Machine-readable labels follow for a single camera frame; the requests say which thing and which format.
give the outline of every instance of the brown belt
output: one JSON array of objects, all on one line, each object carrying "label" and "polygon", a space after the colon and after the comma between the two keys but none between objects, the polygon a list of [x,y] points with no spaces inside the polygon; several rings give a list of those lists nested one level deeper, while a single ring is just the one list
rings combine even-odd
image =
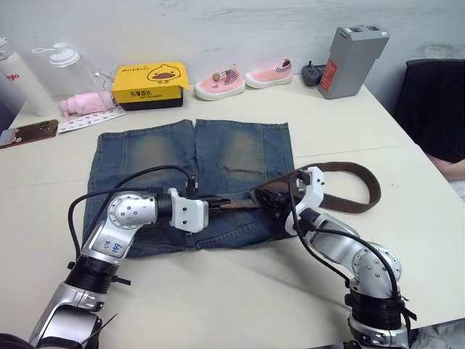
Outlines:
[{"label": "brown belt", "polygon": [[[368,211],[371,207],[375,206],[381,198],[381,187],[375,175],[369,169],[353,162],[325,162],[319,164],[310,164],[300,167],[300,169],[307,169],[316,166],[323,172],[349,172],[359,177],[367,186],[370,198],[367,204],[349,200],[347,198],[339,198],[330,194],[324,194],[323,202],[320,207],[324,209],[331,209],[339,212],[347,213],[363,213]],[[272,192],[283,193],[288,191],[288,181],[294,175],[294,172],[289,172],[273,180],[258,185],[255,189],[268,189]],[[299,192],[297,187],[293,186],[293,194],[297,199],[303,197],[303,193]],[[258,207],[259,203],[250,200],[234,201],[230,204],[222,205],[223,209],[234,208],[254,208]]]}]

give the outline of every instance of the phone case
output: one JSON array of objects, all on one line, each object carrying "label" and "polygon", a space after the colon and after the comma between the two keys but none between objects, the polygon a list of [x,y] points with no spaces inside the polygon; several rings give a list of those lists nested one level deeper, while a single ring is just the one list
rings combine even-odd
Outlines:
[{"label": "phone case", "polygon": [[16,129],[5,129],[0,135],[0,149],[55,137],[57,128],[57,120],[48,120]]}]

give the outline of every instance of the table surface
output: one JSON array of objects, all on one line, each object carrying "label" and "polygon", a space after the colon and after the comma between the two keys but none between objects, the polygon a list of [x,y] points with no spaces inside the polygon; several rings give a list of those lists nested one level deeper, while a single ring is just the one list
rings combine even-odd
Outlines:
[{"label": "table surface", "polygon": [[[29,338],[68,274],[67,207],[86,192],[97,136],[181,119],[288,122],[296,166],[368,167],[381,184],[380,202],[364,214],[331,214],[400,258],[401,292],[419,319],[413,326],[465,316],[464,203],[365,87],[324,100],[294,79],[211,103],[188,92],[182,108],[131,112],[1,150],[0,332]],[[26,105],[14,126],[39,120]],[[327,173],[325,182],[329,193],[367,200],[356,177]],[[78,231],[83,213],[78,206]],[[118,274],[132,285],[111,287],[100,316],[119,316],[100,335],[103,348],[308,348],[351,338],[343,281],[295,238],[126,260]]]}]

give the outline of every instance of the jeans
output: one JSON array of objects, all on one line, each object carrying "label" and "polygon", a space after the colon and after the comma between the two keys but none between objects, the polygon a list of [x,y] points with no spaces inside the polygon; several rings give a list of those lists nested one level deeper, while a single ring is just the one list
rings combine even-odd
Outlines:
[{"label": "jeans", "polygon": [[[287,124],[188,120],[175,124],[99,136],[88,191],[113,188],[135,172],[159,165],[177,165],[197,175],[198,193],[231,199],[249,198],[262,182],[294,170]],[[177,171],[152,172],[126,187],[160,185],[185,190],[186,177]],[[84,214],[84,240],[105,196],[90,198]],[[144,225],[134,238],[129,257],[185,249],[241,247],[280,238],[277,227],[261,209],[230,210],[210,217],[199,233],[170,227],[167,222]]]}]

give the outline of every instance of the battery pack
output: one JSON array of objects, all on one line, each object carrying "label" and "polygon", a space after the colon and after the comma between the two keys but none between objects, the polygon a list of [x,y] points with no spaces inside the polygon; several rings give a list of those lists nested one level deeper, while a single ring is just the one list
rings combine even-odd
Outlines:
[{"label": "battery pack", "polygon": [[377,24],[338,27],[318,91],[328,100],[356,95],[388,40]]}]

